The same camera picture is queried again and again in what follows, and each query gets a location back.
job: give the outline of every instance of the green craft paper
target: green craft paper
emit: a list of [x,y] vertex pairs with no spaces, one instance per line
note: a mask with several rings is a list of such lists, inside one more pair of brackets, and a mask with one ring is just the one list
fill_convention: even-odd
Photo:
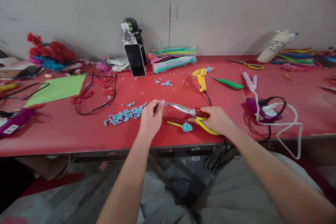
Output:
[[85,75],[83,74],[47,80],[46,83],[48,82],[50,85],[34,94],[24,107],[78,95],[84,79]]

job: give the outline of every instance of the red table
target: red table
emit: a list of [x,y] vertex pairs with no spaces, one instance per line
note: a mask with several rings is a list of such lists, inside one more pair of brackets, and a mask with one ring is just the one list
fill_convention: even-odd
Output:
[[[327,86],[326,78],[335,74],[333,69],[323,69],[310,72],[286,72],[279,69],[279,65],[266,64],[265,69],[258,71],[242,64],[225,60],[226,56],[197,57],[196,64],[179,67],[160,74],[151,72],[147,65],[147,75],[135,80],[131,72],[118,73],[117,95],[109,107],[91,115],[82,116],[75,112],[70,103],[71,97],[47,103],[38,109],[37,115],[28,121],[26,126],[12,137],[0,140],[0,156],[47,155],[60,153],[87,153],[109,152],[130,149],[137,135],[140,120],[130,119],[120,125],[109,124],[104,126],[103,121],[108,115],[128,109],[126,105],[136,102],[135,106],[142,105],[152,99],[164,99],[190,108],[208,106],[205,94],[191,83],[191,73],[199,68],[213,67],[206,75],[207,92],[213,105],[221,106],[233,121],[255,139],[265,139],[268,135],[267,126],[258,125],[254,116],[249,112],[244,102],[246,98],[254,97],[246,87],[235,90],[210,78],[210,75],[224,78],[245,85],[242,73],[246,71],[250,77],[258,75],[257,93],[259,97],[282,96],[294,106],[299,114],[299,122],[304,123],[303,137],[327,135],[336,133],[336,94],[326,91],[320,86]],[[235,59],[255,59],[255,56],[235,56]],[[284,78],[288,73],[294,79],[291,82]],[[55,73],[56,77],[63,77],[64,73]],[[173,87],[155,84],[171,81]],[[25,83],[44,82],[44,74],[37,79]],[[84,83],[90,82],[87,76]],[[93,89],[93,97],[86,100],[81,106],[82,112],[90,111],[107,102],[104,96],[103,85]],[[22,92],[24,96],[33,90]],[[0,101],[0,109],[12,111],[23,107],[26,101],[7,99]],[[282,114],[281,122],[292,122],[293,113],[288,108]],[[183,124],[189,115],[180,112],[171,106],[166,107],[166,114],[160,131],[153,139],[151,147],[172,148],[185,146],[202,146],[222,144],[220,136],[213,136],[194,125],[193,131],[185,133],[181,128],[171,126],[166,121]],[[272,138],[281,126],[272,127]],[[296,138],[298,126],[293,126],[282,138]]]

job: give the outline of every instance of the purple power strip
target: purple power strip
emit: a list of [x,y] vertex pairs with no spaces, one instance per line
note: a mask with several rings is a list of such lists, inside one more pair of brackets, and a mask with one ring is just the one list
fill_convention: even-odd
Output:
[[[256,99],[255,98],[250,98],[247,99],[247,101],[245,102],[245,104],[248,106],[248,108],[251,110],[251,112],[257,116],[257,105],[256,105]],[[262,123],[269,123],[276,115],[277,115],[277,111],[276,110],[269,110],[269,111],[263,111],[262,106],[259,106],[259,122]],[[275,121],[278,121],[280,119],[282,119],[283,117],[280,115],[278,116]]]
[[0,119],[0,138],[13,135],[15,131],[22,128],[36,114],[35,111],[28,108],[18,108],[13,113],[14,115],[9,118]]

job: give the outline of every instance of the scissor blade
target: scissor blade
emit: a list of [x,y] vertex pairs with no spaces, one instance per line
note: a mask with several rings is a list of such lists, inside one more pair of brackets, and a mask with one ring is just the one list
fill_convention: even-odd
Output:
[[233,59],[227,59],[227,60],[230,60],[230,61],[234,61],[234,62],[237,62],[237,63],[240,63],[240,64],[243,64],[243,61],[238,61],[238,60],[233,60]]
[[166,104],[169,104],[170,106],[172,106],[172,107],[174,107],[174,108],[176,108],[178,110],[181,110],[184,113],[191,114],[191,115],[196,114],[195,110],[192,110],[190,108],[184,107],[182,105],[178,105],[178,104],[175,104],[175,103],[166,103]]

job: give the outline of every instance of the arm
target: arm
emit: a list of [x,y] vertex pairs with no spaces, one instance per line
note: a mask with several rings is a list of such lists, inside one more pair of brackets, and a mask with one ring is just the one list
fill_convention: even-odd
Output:
[[204,107],[201,110],[210,114],[210,118],[203,123],[232,141],[288,223],[336,223],[336,208],[246,132],[240,130],[222,108]]
[[153,100],[142,111],[138,136],[105,202],[97,224],[136,223],[149,147],[160,129],[164,106],[164,101]]

